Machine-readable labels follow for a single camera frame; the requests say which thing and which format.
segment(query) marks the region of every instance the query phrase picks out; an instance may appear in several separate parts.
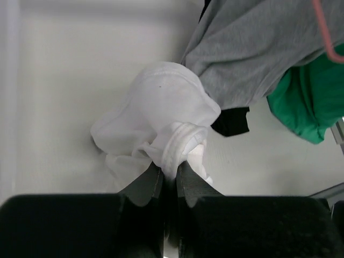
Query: gray garment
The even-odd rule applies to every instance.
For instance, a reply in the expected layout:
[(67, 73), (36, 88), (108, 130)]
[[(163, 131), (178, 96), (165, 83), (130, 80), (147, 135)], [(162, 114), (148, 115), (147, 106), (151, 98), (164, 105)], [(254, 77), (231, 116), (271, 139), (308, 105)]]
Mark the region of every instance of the gray garment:
[[(334, 45), (344, 42), (344, 0), (323, 0)], [(283, 74), (323, 53), (311, 0), (213, 0), (182, 64), (221, 109), (249, 106)]]

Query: black fabric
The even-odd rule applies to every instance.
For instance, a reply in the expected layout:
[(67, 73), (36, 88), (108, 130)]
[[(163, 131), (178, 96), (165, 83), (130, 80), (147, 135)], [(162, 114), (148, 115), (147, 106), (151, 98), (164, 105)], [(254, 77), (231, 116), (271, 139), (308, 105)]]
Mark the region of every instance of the black fabric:
[[(200, 14), (199, 20), (203, 17), (205, 10), (210, 4), (211, 0), (204, 1), (204, 8)], [(222, 110), (220, 116), (211, 125), (214, 131), (222, 136), (230, 137), (238, 134), (249, 132), (246, 113), (249, 112), (248, 107), (238, 107), (236, 109)]]

